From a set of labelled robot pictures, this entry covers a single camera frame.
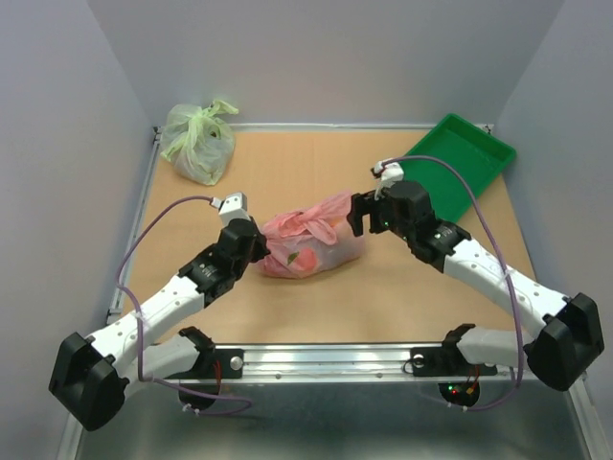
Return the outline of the pink plastic bag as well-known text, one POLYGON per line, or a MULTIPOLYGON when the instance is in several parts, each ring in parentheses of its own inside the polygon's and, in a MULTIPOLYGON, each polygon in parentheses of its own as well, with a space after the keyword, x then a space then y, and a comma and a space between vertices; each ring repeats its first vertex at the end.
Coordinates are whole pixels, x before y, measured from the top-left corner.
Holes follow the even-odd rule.
POLYGON ((350 192, 332 195, 262 225, 269 254, 256 263, 260 274, 304 279, 360 258, 364 239, 353 234, 347 221, 351 198, 350 192))

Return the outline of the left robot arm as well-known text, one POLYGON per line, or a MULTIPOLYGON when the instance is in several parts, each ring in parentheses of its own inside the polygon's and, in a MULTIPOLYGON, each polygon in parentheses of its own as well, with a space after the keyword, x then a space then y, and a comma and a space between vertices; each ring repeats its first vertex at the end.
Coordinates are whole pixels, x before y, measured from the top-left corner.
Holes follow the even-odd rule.
POLYGON ((209 245, 141 306, 116 323, 91 333, 68 335, 60 343, 49 391, 88 431, 106 425, 120 411, 132 363, 146 347, 183 319, 229 292, 248 265, 268 254, 251 217, 234 218, 209 245))

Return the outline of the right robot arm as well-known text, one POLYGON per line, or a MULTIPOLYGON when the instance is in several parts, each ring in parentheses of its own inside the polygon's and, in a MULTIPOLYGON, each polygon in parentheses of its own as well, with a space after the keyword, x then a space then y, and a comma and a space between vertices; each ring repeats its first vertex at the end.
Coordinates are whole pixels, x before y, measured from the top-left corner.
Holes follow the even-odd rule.
POLYGON ((351 197, 347 221, 356 236, 390 231, 413 256, 475 289, 518 320, 515 333, 470 327, 450 336, 443 368, 461 374, 473 364, 526 366, 544 384, 568 390, 604 350, 596 302, 546 288, 500 262, 462 227, 438 218, 429 194, 400 181, 351 197))

